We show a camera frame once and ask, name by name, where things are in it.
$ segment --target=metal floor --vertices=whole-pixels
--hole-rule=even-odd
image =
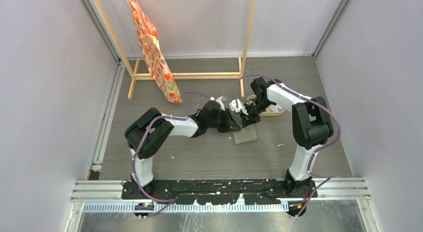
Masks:
[[[83,213],[79,232],[365,232],[357,201],[311,201],[296,220],[284,212],[163,213],[147,220],[134,214]]]
[[[237,58],[173,59],[167,60],[167,63],[172,72],[238,70]],[[144,63],[142,65],[140,72],[147,72]],[[311,56],[248,58],[244,74],[267,75],[282,80],[304,95],[326,98]],[[253,94],[249,86],[253,78],[244,80],[246,97]],[[101,180],[129,178],[131,155],[124,132],[145,111],[156,107],[168,115],[185,115],[182,105],[168,102],[154,81],[137,81],[133,99],[128,100],[130,82],[131,78],[125,72],[104,155]],[[223,95],[229,102],[234,99],[235,82],[234,79],[178,80],[177,85],[181,93],[198,91],[215,98]],[[190,114],[206,102],[205,98],[197,95],[186,95],[184,100]],[[286,112],[278,117],[262,118],[257,125],[257,133],[258,141],[241,145],[234,144],[232,133],[220,134],[212,129],[198,138],[169,137],[154,156],[154,176],[157,179],[284,178],[296,148],[291,115]],[[339,143],[319,153],[313,172],[350,177],[352,174],[342,145]]]

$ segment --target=small basket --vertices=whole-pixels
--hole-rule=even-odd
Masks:
[[[255,95],[251,95],[247,98],[247,105],[250,104],[250,100],[254,100],[256,98]],[[266,108],[265,112],[261,112],[260,116],[280,116],[285,112],[285,108],[282,111],[271,111],[269,108]]]

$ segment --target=wooden leg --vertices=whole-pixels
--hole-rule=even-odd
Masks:
[[[129,93],[128,93],[128,99],[132,100],[132,96],[134,95],[134,90],[135,90],[135,82],[137,80],[135,78],[132,78],[131,81],[131,86],[129,87]]]
[[[244,52],[242,54],[241,69],[239,70],[239,72],[241,73],[241,76],[244,75],[245,61],[247,58],[248,44],[250,41],[252,19],[254,17],[254,9],[255,9],[255,0],[251,0],[250,15],[248,17],[247,35],[245,36],[245,44],[244,44]]]
[[[137,59],[137,62],[135,62],[134,75],[138,74],[139,70],[140,70],[140,60]]]
[[[239,82],[241,84],[241,98],[244,98],[244,79]]]

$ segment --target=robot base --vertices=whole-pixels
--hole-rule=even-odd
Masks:
[[[123,181],[122,199],[145,199],[136,183]],[[289,202],[290,215],[298,213],[298,205],[304,205],[305,195],[311,191],[300,188],[288,193],[285,181],[277,179],[230,179],[230,180],[153,180],[144,190],[161,200],[176,199],[178,205],[192,205],[196,201],[200,205],[235,204],[242,196],[246,205],[273,205],[280,204],[278,198],[302,198],[299,201]]]

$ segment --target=metal frame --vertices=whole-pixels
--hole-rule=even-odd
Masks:
[[[95,14],[95,10],[92,7],[90,1],[89,0],[80,0],[80,1],[85,11],[87,12],[88,16],[90,17],[91,21],[95,25],[95,28],[97,29],[104,43],[106,44],[107,48],[109,49],[110,53],[112,54],[113,58],[115,59],[116,62],[119,62],[119,56],[115,48],[113,47],[113,43],[112,41],[110,41],[110,38],[107,36],[107,32],[104,30],[103,26],[101,25],[101,21],[97,17],[97,14]]]
[[[372,201],[357,201],[357,203],[367,232],[380,231],[378,225],[376,224],[376,218],[374,216],[373,210],[370,206]]]
[[[115,114],[116,103],[118,101],[119,91],[122,85],[125,67],[119,66],[112,81],[112,86],[109,91],[106,108],[104,110],[103,120],[97,135],[97,140],[93,152],[93,157],[90,162],[91,168],[89,171],[99,171],[103,165],[104,153],[106,151],[107,141],[109,139],[110,129],[112,127],[112,120]]]
[[[313,179],[319,185],[324,179]],[[77,231],[82,212],[91,213],[127,213],[132,212],[136,204],[152,202],[145,200],[122,200],[121,181],[77,181],[73,190],[70,204],[72,210],[69,213],[67,232]],[[378,228],[369,206],[369,191],[363,178],[333,178],[318,189],[318,197],[312,200],[357,200],[366,229],[369,232],[377,232]],[[276,212],[284,211],[283,201],[300,201],[303,198],[279,198],[281,205],[246,206],[242,196],[237,203],[226,206],[201,206],[193,204],[189,206],[171,205],[163,213],[205,213],[205,212]]]
[[[322,38],[320,38],[320,41],[317,44],[316,50],[314,50],[314,53],[313,53],[314,58],[317,58],[319,56],[320,51],[325,45],[327,39],[332,33],[333,28],[335,28],[336,24],[339,21],[339,18],[342,16],[342,13],[345,11],[345,8],[347,7],[349,2],[350,0],[341,0],[341,2],[339,3],[334,15],[332,16],[332,19],[330,20],[328,26],[325,29],[325,32],[322,35]]]

